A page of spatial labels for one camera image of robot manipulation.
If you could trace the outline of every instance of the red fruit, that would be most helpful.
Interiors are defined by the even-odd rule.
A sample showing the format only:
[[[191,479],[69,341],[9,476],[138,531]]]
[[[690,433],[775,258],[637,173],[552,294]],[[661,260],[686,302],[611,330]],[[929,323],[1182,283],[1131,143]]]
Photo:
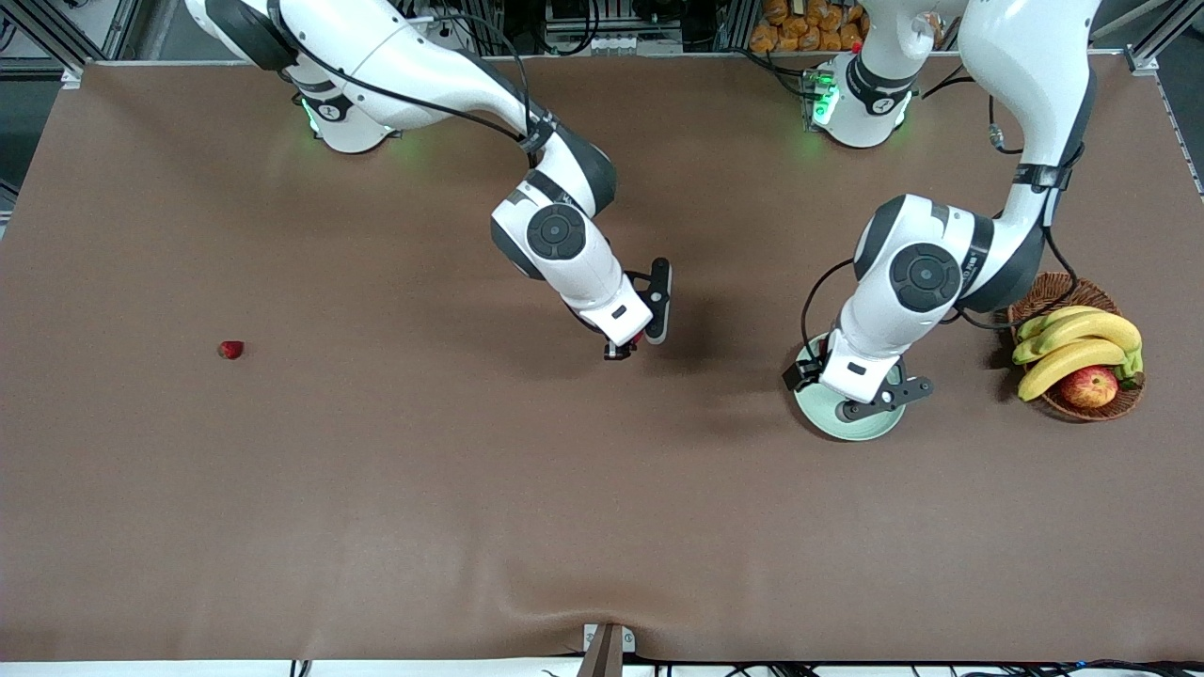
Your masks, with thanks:
[[[223,341],[222,345],[218,346],[218,354],[222,355],[223,359],[236,360],[242,357],[242,352],[244,349],[247,349],[247,345],[242,341]]]
[[[1063,400],[1085,410],[1106,405],[1121,389],[1116,375],[1106,366],[1085,366],[1063,378],[1058,388]]]

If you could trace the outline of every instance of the bunch of bananas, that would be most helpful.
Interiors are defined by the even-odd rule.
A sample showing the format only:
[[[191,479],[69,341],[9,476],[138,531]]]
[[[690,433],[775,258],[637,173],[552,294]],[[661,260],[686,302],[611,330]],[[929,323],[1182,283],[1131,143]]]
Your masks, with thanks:
[[[1068,306],[1021,325],[1011,361],[1033,365],[1020,382],[1020,399],[1035,400],[1075,371],[1115,367],[1122,388],[1133,388],[1144,369],[1141,332],[1132,322],[1091,306]]]

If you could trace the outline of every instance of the table surface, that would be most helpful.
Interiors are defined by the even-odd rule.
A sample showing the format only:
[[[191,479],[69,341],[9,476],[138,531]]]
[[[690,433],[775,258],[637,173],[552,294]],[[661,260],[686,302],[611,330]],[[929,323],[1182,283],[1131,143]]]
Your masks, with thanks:
[[[669,341],[606,364],[490,242],[500,135],[341,157],[254,69],[89,69],[0,247],[0,655],[536,655],[614,620],[677,660],[1199,658],[1204,207],[1156,82],[1094,65],[1060,245],[1145,331],[1140,408],[1047,418],[957,324],[861,445],[781,385],[799,307],[887,199],[1002,206],[974,86],[852,151],[744,60],[531,60],[619,167],[616,254],[675,266]]]

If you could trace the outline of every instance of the green plate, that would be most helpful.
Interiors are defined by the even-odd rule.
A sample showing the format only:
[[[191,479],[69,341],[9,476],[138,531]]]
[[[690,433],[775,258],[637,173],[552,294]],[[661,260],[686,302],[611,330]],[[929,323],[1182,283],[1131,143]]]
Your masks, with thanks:
[[[811,340],[811,349],[816,353],[819,352],[820,341],[827,334]],[[807,348],[798,352],[798,359],[810,359]],[[897,384],[902,381],[903,371],[897,366],[886,376],[886,382],[891,384]],[[907,405],[904,405],[892,412],[877,413],[869,418],[848,423],[837,416],[837,410],[844,404],[845,398],[819,383],[813,383],[801,392],[795,393],[795,400],[798,402],[798,408],[803,410],[807,419],[814,423],[816,428],[837,440],[848,440],[850,442],[867,442],[886,435],[898,424],[899,419],[903,418],[903,412],[907,411]]]

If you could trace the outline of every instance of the brown woven basket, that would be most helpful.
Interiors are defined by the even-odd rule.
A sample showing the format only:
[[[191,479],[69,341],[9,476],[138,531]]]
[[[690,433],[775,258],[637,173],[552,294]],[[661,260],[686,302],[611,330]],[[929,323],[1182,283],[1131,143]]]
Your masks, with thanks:
[[[1037,276],[1037,282],[1033,283],[1032,290],[1022,300],[1016,301],[1008,308],[1008,322],[1016,322],[1017,319],[1023,319],[1033,313],[1040,311],[1046,304],[1057,299],[1070,288],[1070,276],[1064,272],[1043,272]],[[1079,288],[1070,294],[1070,298],[1066,301],[1050,308],[1050,312],[1056,311],[1063,306],[1092,306],[1110,313],[1121,314],[1120,308],[1116,304],[1104,294],[1104,290],[1096,285],[1096,283],[1090,279],[1079,279]],[[1014,343],[1019,343],[1020,340],[1016,336],[1019,328],[1011,329],[1011,340]],[[1025,365],[1025,371],[1027,372],[1029,365]],[[1057,392],[1057,388],[1050,388],[1041,400],[1045,406],[1047,406],[1050,412],[1054,414],[1061,414],[1061,417],[1080,420],[1080,422],[1092,422],[1092,420],[1112,420],[1120,418],[1128,412],[1133,411],[1139,401],[1141,401],[1141,393],[1145,392],[1145,383],[1132,390],[1121,390],[1116,394],[1116,398],[1111,402],[1093,410],[1085,410],[1076,407],[1070,402],[1062,399],[1062,395]]]

